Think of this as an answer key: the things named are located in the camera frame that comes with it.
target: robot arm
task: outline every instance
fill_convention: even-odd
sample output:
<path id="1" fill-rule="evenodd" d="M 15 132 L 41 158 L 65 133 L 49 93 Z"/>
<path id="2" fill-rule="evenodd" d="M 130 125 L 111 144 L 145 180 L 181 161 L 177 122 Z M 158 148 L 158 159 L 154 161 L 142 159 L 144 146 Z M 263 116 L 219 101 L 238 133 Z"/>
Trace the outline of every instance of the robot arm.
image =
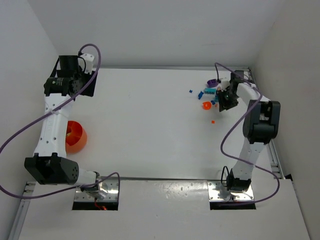
<path id="1" fill-rule="evenodd" d="M 260 97 L 253 87 L 245 83 L 233 73 L 230 85 L 225 90 L 217 91 L 219 111 L 228 110 L 238 105 L 237 98 L 241 98 L 250 108 Z M 246 160 L 252 165 L 237 161 L 226 178 L 227 190 L 232 192 L 246 192 L 251 184 L 252 171 L 257 163 L 259 154 L 265 145 L 278 134 L 280 117 L 280 103 L 270 101 L 262 96 L 260 102 L 245 117 L 242 132 L 244 143 L 239 158 Z"/>
<path id="2" fill-rule="evenodd" d="M 89 81 L 94 73 L 93 61 L 94 56 L 90 54 L 59 56 L 57 77 L 49 77 L 44 84 L 44 113 L 52 112 L 52 115 L 43 121 L 33 157 L 27 157 L 24 161 L 24 167 L 42 185 L 89 185 L 94 184 L 99 176 L 96 172 L 79 168 L 78 163 L 66 158 L 66 132 L 74 101 L 53 112 Z M 95 84 L 96 79 L 82 95 L 92 97 Z"/>

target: purple cable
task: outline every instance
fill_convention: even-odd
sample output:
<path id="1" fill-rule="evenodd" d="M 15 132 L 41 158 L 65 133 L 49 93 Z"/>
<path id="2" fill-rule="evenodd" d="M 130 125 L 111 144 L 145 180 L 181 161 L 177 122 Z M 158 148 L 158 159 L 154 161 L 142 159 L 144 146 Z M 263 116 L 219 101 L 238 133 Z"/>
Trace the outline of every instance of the purple cable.
<path id="1" fill-rule="evenodd" d="M 63 108 L 65 105 L 67 105 L 68 103 L 70 103 L 71 101 L 75 100 L 75 98 L 77 96 L 79 96 L 91 83 L 92 81 L 95 79 L 95 77 L 97 76 L 98 74 L 98 71 L 100 69 L 100 66 L 101 66 L 101 52 L 99 50 L 99 48 L 95 45 L 95 44 L 92 44 L 92 43 L 88 43 L 88 44 L 85 44 L 83 45 L 79 52 L 81 52 L 84 48 L 86 47 L 94 47 L 98 53 L 98 63 L 97 63 L 97 66 L 96 66 L 96 70 L 94 72 L 94 74 L 92 75 L 92 77 L 90 78 L 90 80 L 80 89 L 80 91 L 78 91 L 75 95 L 73 95 L 70 99 L 68 99 L 67 101 L 63 102 L 62 104 L 60 104 L 59 106 L 57 106 L 55 109 L 53 109 L 52 112 L 55 112 L 55 111 L 58 111 L 59 109 Z M 30 128 L 31 126 L 33 126 L 34 124 L 40 122 L 41 120 L 44 120 L 45 118 L 49 117 L 52 112 L 48 112 L 46 113 L 45 115 L 37 118 L 36 120 L 34 120 L 33 122 L 29 123 L 28 125 L 24 126 L 23 128 L 21 128 L 19 131 L 17 131 L 15 134 L 13 134 L 11 137 L 9 137 L 3 144 L 2 146 L 0 147 L 0 154 L 2 153 L 2 151 L 4 150 L 4 148 L 8 145 L 8 143 L 10 143 L 16 136 L 18 136 L 19 134 L 21 134 L 22 132 L 24 132 L 25 130 L 27 130 L 28 128 Z M 120 194 L 120 176 L 119 176 L 119 173 L 117 172 L 114 172 L 112 174 L 110 174 L 109 176 L 106 176 L 106 177 L 103 177 L 100 181 L 96 182 L 95 184 L 90 184 L 89 186 L 92 186 L 92 185 L 96 185 L 98 183 L 101 183 L 102 181 L 108 179 L 109 177 L 111 177 L 112 175 L 117 175 L 118 176 L 118 184 L 119 184 L 119 187 L 118 187 L 118 201 L 119 201 L 119 194 Z M 54 192 L 50 192 L 50 193 L 47 193 L 47 194 L 43 194 L 43 195 L 39 195 L 39 196 L 20 196 L 20 195 L 16 195 L 16 194 L 13 194 L 9 191 L 7 191 L 6 189 L 4 189 L 1 185 L 0 185 L 0 191 L 2 191 L 3 193 L 9 195 L 10 197 L 13 197 L 13 198 L 17 198 L 17 199 L 40 199 L 40 198 L 44 198 L 44 197 L 47 197 L 47 196 L 50 196 L 50 195 L 54 195 L 54 194 L 58 194 L 58 193 L 62 193 L 64 191 L 68 191 L 68 190 L 71 190 L 71 189 L 75 189 L 76 186 L 71 186 L 71 187 L 68 187 L 68 188 L 65 188 L 65 189 L 62 189 L 62 190 L 58 190 L 58 191 L 54 191 Z"/>
<path id="2" fill-rule="evenodd" d="M 222 65 L 222 64 L 220 64 L 220 63 L 218 63 L 218 62 L 216 62 L 216 63 L 214 64 L 214 66 L 215 66 L 215 70 L 216 70 L 216 74 L 217 74 L 217 78 L 218 78 L 218 79 L 219 79 L 219 72 L 218 72 L 217 65 L 219 65 L 220 67 L 223 67 L 224 69 L 226 69 L 226 70 L 230 71 L 231 73 L 235 74 L 236 76 L 238 76 L 238 78 L 242 79 L 245 83 L 247 83 L 248 85 L 251 86 L 251 83 L 250 83 L 248 80 L 246 80 L 246 79 L 244 79 L 243 77 L 241 77 L 241 76 L 240 76 L 239 74 L 237 74 L 235 71 L 231 70 L 230 68 L 228 68 L 228 67 L 226 67 L 226 66 L 224 66 L 224 65 Z M 232 159 L 235 159 L 235 160 L 244 162 L 244 163 L 249 164 L 249 165 L 254 165 L 254 164 L 252 164 L 251 162 L 246 161 L 246 160 L 244 160 L 244 159 L 241 159 L 241 158 L 239 158 L 239 157 L 236 157 L 236 156 L 232 156 L 232 155 L 227 154 L 227 153 L 224 151 L 224 144 L 225 144 L 227 138 L 229 137 L 229 135 L 233 132 L 233 130 L 235 130 L 235 128 L 241 123 L 241 121 L 252 111 L 252 109 L 255 108 L 255 106 L 256 106 L 256 105 L 260 102 L 260 100 L 262 99 L 263 95 L 262 95 L 262 93 L 260 92 L 260 90 L 257 89 L 256 87 L 253 87 L 253 89 L 260 94 L 259 98 L 258 98 L 258 99 L 254 102 L 254 104 L 245 112 L 245 114 L 233 125 L 233 127 L 231 127 L 231 129 L 227 132 L 227 134 L 226 134 L 225 137 L 223 138 L 223 140 L 222 140 L 222 142 L 221 142 L 221 145 L 220 145 L 220 151 L 222 152 L 223 155 L 225 155 L 225 156 L 227 156 L 227 157 L 229 157 L 229 158 L 232 158 Z M 263 201 L 266 201 L 266 200 L 272 198 L 274 195 L 276 195 L 276 194 L 278 193 L 278 191 L 279 191 L 279 189 L 280 189 L 280 180 L 279 180 L 279 178 L 278 178 L 273 172 L 269 171 L 268 169 L 265 169 L 265 168 L 260 167 L 260 166 L 257 166 L 257 165 L 254 165 L 254 166 L 255 166 L 257 169 L 260 169 L 260 170 L 262 170 L 262 171 L 264 171 L 264 172 L 267 172 L 268 174 L 271 174 L 272 176 L 274 176 L 274 178 L 275 178 L 276 181 L 277 181 L 277 187 L 276 187 L 276 190 L 274 191 L 274 193 L 272 193 L 271 195 L 269 195 L 269 196 L 267 196 L 267 197 L 265 197 L 265 198 L 262 198 L 262 199 L 260 199 L 260 200 L 257 200 L 257 201 L 242 202 L 242 203 L 239 202 L 239 203 L 230 203 L 230 204 L 229 204 L 229 203 L 224 203 L 224 204 L 223 204 L 224 206 L 229 206 L 229 205 L 230 205 L 230 206 L 231 206 L 231 205 L 232 205 L 232 206 L 234 206 L 234 205 L 239 205 L 239 206 L 241 206 L 241 205 L 248 205 L 248 204 L 252 204 L 252 203 L 255 203 L 255 204 L 256 204 L 256 203 L 261 203 L 261 202 L 263 202 Z"/>

